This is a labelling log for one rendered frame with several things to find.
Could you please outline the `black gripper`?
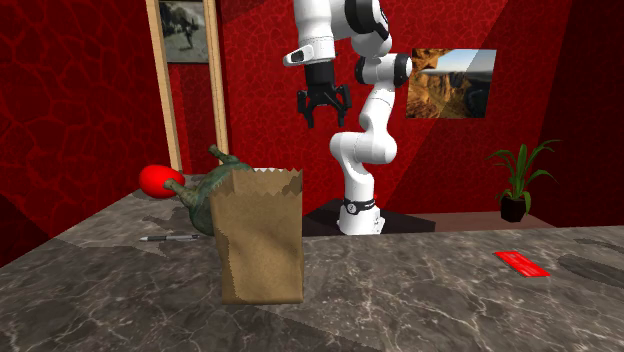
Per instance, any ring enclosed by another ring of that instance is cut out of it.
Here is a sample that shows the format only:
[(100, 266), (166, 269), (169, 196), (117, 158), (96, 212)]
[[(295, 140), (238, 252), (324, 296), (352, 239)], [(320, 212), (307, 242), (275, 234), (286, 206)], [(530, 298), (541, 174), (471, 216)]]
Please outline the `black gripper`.
[(335, 85), (332, 61), (318, 62), (304, 67), (306, 90), (297, 92), (297, 110), (303, 115), (309, 128), (314, 127), (313, 110), (319, 105), (332, 105), (337, 111), (338, 126), (344, 126), (347, 111), (352, 107), (349, 87)]

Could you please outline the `dark robot stand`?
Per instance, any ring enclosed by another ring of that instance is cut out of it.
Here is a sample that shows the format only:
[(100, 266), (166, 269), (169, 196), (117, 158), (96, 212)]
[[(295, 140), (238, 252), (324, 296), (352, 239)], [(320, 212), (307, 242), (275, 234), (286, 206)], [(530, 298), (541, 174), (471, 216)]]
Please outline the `dark robot stand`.
[[(342, 236), (337, 221), (342, 199), (333, 199), (302, 217), (302, 236)], [(434, 221), (382, 209), (382, 234), (434, 232)]]

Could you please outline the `brown paper bag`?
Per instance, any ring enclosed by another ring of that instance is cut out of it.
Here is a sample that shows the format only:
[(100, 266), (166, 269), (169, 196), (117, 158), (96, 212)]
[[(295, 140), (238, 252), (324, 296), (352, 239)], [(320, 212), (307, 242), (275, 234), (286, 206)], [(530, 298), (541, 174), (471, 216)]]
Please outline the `brown paper bag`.
[(235, 170), (210, 196), (224, 304), (304, 300), (300, 170)]

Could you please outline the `green bronze animal figure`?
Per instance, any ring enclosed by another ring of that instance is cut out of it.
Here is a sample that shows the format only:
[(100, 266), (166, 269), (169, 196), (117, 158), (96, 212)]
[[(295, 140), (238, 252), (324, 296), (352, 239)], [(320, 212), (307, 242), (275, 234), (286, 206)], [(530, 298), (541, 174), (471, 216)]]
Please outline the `green bronze animal figure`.
[(167, 178), (163, 188), (175, 192), (181, 202), (189, 209), (192, 225), (200, 233), (213, 236), (213, 221), (211, 214), (211, 193), (231, 174), (233, 170), (251, 170), (252, 167), (241, 162), (236, 156), (225, 154), (213, 144), (208, 151), (222, 162), (206, 174), (197, 186), (187, 188), (173, 178)]

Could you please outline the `red egg-shaped ball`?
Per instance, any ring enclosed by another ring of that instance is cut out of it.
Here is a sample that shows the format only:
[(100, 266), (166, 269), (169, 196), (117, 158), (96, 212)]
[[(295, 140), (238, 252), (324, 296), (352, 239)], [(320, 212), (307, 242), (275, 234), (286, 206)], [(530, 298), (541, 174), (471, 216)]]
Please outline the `red egg-shaped ball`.
[(163, 165), (148, 165), (139, 173), (141, 190), (156, 199), (166, 199), (176, 195), (174, 191), (164, 188), (164, 183), (169, 179), (174, 179), (181, 185), (186, 183), (182, 173)]

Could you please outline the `potted green plant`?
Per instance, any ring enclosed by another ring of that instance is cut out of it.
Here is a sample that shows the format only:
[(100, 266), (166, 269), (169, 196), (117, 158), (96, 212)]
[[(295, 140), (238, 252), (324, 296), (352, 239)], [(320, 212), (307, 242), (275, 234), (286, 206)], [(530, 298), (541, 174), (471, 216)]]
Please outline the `potted green plant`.
[(497, 163), (497, 166), (505, 166), (510, 171), (508, 179), (510, 186), (495, 196), (500, 205), (500, 213), (503, 220), (517, 223), (529, 213), (532, 206), (532, 198), (527, 187), (535, 178), (546, 175), (555, 180), (549, 172), (543, 169), (537, 169), (530, 175), (527, 175), (541, 151), (553, 152), (549, 144), (554, 141), (546, 140), (542, 142), (531, 153), (528, 153), (527, 145), (522, 144), (516, 155), (509, 150), (498, 150), (486, 157), (486, 160), (492, 157), (500, 157), (502, 161)]

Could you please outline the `flat red card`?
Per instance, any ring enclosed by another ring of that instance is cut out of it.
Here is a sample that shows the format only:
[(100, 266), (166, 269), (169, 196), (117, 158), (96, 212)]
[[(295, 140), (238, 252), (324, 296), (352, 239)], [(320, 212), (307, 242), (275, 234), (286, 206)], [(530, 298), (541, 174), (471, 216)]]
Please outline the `flat red card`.
[(518, 251), (497, 251), (493, 255), (525, 278), (548, 277), (549, 272)]

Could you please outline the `desert canyon wall picture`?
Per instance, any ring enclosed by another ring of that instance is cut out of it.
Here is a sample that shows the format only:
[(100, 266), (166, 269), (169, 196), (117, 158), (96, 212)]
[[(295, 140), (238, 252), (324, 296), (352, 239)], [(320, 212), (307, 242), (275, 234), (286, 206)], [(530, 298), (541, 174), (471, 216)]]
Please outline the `desert canyon wall picture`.
[(494, 49), (414, 48), (406, 103), (408, 119), (483, 119)]

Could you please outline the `wooden door frame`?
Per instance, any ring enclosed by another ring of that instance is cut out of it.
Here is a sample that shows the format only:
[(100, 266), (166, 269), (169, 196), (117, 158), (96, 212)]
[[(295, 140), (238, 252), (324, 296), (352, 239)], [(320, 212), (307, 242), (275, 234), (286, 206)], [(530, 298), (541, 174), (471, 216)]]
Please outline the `wooden door frame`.
[[(170, 166), (178, 171), (182, 170), (182, 158), (176, 127), (174, 103), (171, 93), (164, 37), (162, 34), (159, 0), (145, 0), (151, 41), (154, 52), (155, 68), (159, 86), (164, 127), (166, 131), (167, 147)], [(229, 153), (227, 112), (224, 98), (224, 84), (219, 42), (218, 13), (216, 0), (202, 0), (206, 24), (206, 38), (208, 48), (208, 64), (210, 69), (210, 83), (212, 92), (213, 115), (215, 121), (216, 146), (224, 153)]]

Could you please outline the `grey wall picture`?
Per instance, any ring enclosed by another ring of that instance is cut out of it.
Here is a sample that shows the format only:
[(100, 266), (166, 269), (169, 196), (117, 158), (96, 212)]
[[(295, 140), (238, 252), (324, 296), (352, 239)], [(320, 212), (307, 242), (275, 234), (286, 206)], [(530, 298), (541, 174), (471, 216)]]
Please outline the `grey wall picture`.
[(168, 63), (208, 63), (206, 23), (201, 0), (159, 0)]

